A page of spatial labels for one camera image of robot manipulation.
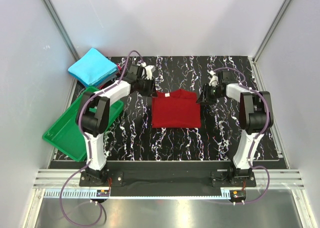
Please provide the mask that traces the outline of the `red t shirt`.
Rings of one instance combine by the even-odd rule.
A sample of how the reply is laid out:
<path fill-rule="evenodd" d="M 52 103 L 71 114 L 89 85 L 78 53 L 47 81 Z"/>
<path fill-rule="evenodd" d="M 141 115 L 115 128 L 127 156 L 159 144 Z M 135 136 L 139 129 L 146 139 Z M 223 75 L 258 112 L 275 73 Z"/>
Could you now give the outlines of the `red t shirt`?
<path fill-rule="evenodd" d="M 178 89 L 172 92 L 157 92 L 152 98 L 151 125 L 157 128 L 194 129 L 201 127 L 201 107 L 196 103 L 195 92 Z"/>

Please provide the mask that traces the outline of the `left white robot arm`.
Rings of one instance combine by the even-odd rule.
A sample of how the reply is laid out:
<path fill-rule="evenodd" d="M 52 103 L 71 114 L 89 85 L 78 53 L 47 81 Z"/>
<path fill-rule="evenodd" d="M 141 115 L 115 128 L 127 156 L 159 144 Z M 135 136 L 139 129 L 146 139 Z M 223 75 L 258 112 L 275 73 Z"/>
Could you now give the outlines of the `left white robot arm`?
<path fill-rule="evenodd" d="M 97 186 L 108 181 L 107 159 L 104 155 L 104 133 L 109 124 L 110 107 L 122 98 L 137 92 L 141 96 L 156 97 L 154 65 L 132 64 L 128 71 L 110 86 L 95 92 L 86 91 L 81 98 L 76 124 L 85 141 L 87 160 L 80 169 L 82 178 Z"/>

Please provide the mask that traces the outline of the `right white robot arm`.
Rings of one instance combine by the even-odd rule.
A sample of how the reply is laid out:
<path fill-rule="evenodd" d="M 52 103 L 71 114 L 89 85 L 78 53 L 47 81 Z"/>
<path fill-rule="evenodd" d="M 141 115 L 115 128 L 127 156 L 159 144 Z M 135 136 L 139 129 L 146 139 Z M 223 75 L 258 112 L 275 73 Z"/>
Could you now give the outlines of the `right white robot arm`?
<path fill-rule="evenodd" d="M 271 94 L 244 86 L 246 78 L 236 81 L 231 70 L 244 76 L 240 71 L 228 67 L 210 71 L 210 81 L 202 86 L 196 102 L 200 105 L 213 105 L 220 98 L 229 98 L 239 104 L 241 137 L 231 165 L 222 179 L 236 187 L 254 180 L 254 154 L 267 129 L 273 126 L 274 116 Z"/>

